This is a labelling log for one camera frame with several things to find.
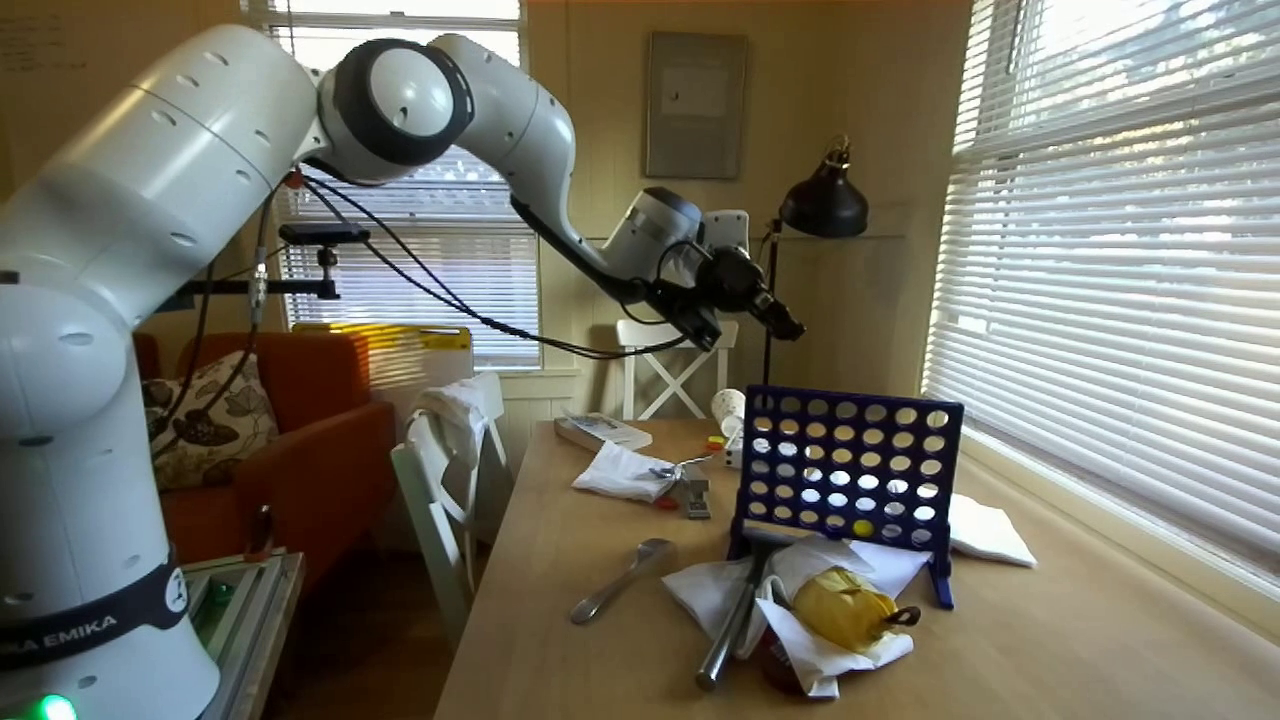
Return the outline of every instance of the wooden table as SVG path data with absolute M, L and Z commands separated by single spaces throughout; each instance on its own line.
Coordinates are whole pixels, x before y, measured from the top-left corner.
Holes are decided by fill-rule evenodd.
M 646 422 L 652 454 L 696 454 L 696 422 Z M 1012 512 L 1041 566 L 957 561 L 957 613 L 928 606 L 914 652 L 876 677 L 842 677 L 835 705 L 808 705 L 730 663 L 725 687 L 691 673 L 700 626 L 642 580 L 590 626 L 568 625 L 576 595 L 624 566 L 642 536 L 675 540 L 675 566 L 718 561 L 730 476 L 716 476 L 716 518 L 570 492 L 588 452 L 530 433 L 506 518 L 490 546 L 468 630 L 457 649 L 439 720 L 617 720 L 617 717 L 1123 717 L 1247 720 L 1280 717 L 1280 649 L 1196 603 L 1075 523 L 994 488 L 959 488 Z

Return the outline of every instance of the green light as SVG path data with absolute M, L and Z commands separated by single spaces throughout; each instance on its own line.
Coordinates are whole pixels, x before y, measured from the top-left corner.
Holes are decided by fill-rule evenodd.
M 31 720 L 77 720 L 77 705 L 65 697 L 41 697 Z

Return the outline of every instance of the wall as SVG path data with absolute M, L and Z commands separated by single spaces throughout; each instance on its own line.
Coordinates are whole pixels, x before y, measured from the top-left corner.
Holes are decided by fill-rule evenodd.
M 0 195 L 58 149 L 122 78 L 180 36 L 234 19 L 234 0 L 94 0 L 0 11 Z M 808 325 L 775 348 L 775 378 L 815 388 L 912 392 L 919 377 L 936 204 L 959 78 L 962 0 L 527 0 L 530 72 L 568 103 L 578 139 L 570 218 L 604 234 L 642 183 L 668 183 L 703 207 L 746 207 L 765 234 L 784 191 L 823 149 L 853 139 L 853 180 L 871 200 L 860 243 L 788 243 L 780 294 Z M 739 180 L 642 180 L 642 36 L 730 30 L 750 43 Z M 545 332 L 598 344 L 619 315 L 557 251 L 539 251 Z M 191 332 L 191 312 L 152 319 Z M 218 298 L 210 329 L 243 329 Z M 619 366 L 564 352 L 545 377 L 513 377 L 506 427 L 539 416 L 617 408 Z M 735 384 L 761 378 L 761 332 L 746 319 Z

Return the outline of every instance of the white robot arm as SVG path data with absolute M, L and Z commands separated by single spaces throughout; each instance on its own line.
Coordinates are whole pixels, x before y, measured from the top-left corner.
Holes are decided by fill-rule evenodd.
M 166 551 L 133 329 L 295 162 L 383 183 L 448 145 L 504 172 L 518 214 L 608 294 L 646 298 L 696 344 L 716 339 L 716 306 L 792 329 L 756 263 L 703 238 L 672 191 L 642 191 L 596 251 L 564 213 L 570 119 L 498 56 L 375 41 L 317 86 L 276 41 L 210 27 L 0 207 L 0 717 L 41 697 L 101 720 L 202 713 L 217 663 Z

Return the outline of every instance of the spoon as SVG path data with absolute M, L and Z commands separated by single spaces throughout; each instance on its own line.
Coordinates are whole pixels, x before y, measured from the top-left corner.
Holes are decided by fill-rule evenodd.
M 672 540 L 665 536 L 646 536 L 636 542 L 626 566 L 608 580 L 604 588 L 588 591 L 585 600 L 576 600 L 570 606 L 570 625 L 590 625 L 596 615 L 604 615 L 604 606 L 636 580 L 642 576 L 657 561 L 672 556 Z

